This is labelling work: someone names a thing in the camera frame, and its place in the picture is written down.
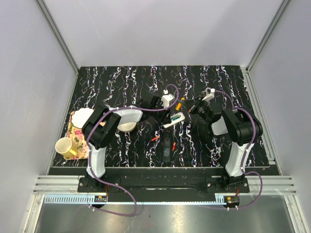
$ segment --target yellow mug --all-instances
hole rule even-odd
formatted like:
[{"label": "yellow mug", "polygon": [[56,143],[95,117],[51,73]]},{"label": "yellow mug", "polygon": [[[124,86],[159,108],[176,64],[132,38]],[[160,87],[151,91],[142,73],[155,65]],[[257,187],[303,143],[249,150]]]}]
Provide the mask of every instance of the yellow mug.
[{"label": "yellow mug", "polygon": [[73,144],[72,140],[68,137],[63,137],[55,144],[55,150],[63,155],[66,159],[78,155],[78,148]]}]

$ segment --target white wall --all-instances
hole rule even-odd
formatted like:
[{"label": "white wall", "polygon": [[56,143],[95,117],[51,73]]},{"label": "white wall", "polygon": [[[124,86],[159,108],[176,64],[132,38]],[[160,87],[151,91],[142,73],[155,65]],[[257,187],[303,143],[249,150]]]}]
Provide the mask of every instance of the white wall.
[{"label": "white wall", "polygon": [[74,72],[34,0],[0,1],[0,225],[16,233],[45,174]]},{"label": "white wall", "polygon": [[284,174],[311,226],[311,1],[295,0],[251,70]]},{"label": "white wall", "polygon": [[282,0],[45,2],[79,66],[245,66]]}]

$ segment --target red object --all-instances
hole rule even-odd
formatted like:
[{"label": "red object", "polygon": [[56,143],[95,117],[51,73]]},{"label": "red object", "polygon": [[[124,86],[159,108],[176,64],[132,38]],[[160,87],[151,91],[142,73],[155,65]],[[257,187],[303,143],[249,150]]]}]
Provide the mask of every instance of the red object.
[{"label": "red object", "polygon": [[151,141],[156,141],[158,138],[160,138],[160,136],[156,136],[153,139],[151,139]]}]

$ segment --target black remote control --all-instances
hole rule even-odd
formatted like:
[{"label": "black remote control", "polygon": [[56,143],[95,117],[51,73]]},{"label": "black remote control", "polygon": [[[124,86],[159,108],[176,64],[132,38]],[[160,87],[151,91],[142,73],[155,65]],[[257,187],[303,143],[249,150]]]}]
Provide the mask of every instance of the black remote control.
[{"label": "black remote control", "polygon": [[172,141],[171,141],[171,129],[164,129],[164,141],[163,141],[163,153],[162,162],[171,161]]}]

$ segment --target metal floor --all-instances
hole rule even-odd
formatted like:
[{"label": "metal floor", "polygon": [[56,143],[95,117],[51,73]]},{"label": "metal floor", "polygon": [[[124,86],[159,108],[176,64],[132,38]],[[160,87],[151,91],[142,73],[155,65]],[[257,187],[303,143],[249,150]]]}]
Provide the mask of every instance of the metal floor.
[{"label": "metal floor", "polygon": [[[241,206],[252,201],[241,197]],[[103,208],[130,213],[130,205]],[[87,205],[43,204],[36,233],[293,233],[282,196],[262,196],[245,210],[211,210],[198,205],[144,205],[135,217],[92,211]]]}]

